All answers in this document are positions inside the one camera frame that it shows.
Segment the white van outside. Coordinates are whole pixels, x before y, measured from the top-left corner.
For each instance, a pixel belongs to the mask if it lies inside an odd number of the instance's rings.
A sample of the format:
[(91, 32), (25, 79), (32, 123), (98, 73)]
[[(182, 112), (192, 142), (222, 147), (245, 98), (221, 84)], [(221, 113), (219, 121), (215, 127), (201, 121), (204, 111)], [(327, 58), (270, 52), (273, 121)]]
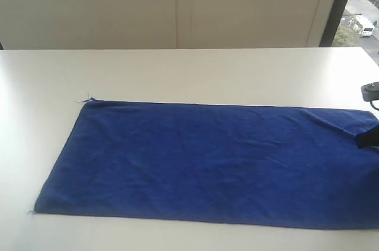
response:
[(359, 37), (371, 37), (375, 26), (362, 15), (353, 17), (349, 26), (357, 33)]

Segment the dark window frame post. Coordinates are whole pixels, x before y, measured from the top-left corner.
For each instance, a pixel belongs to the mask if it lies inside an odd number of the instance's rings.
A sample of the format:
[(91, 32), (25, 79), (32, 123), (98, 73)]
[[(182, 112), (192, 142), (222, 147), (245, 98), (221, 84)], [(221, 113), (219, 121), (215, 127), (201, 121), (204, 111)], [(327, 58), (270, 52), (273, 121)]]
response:
[(348, 0), (334, 0), (319, 47), (331, 47)]

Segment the blue microfibre towel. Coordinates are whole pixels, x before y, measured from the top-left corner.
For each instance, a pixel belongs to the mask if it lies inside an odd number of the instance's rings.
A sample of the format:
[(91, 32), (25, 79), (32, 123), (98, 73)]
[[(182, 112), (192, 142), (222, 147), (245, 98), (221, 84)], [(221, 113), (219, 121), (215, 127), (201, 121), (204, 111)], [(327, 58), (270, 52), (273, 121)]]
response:
[(39, 214), (378, 227), (368, 111), (87, 100), (34, 204)]

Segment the beige partition panel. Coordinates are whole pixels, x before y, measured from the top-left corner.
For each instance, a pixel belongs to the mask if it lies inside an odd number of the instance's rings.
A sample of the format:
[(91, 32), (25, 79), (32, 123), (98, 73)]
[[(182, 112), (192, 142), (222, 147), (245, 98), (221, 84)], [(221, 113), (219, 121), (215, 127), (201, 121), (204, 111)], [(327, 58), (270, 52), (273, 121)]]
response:
[(334, 0), (1, 0), (6, 49), (317, 47)]

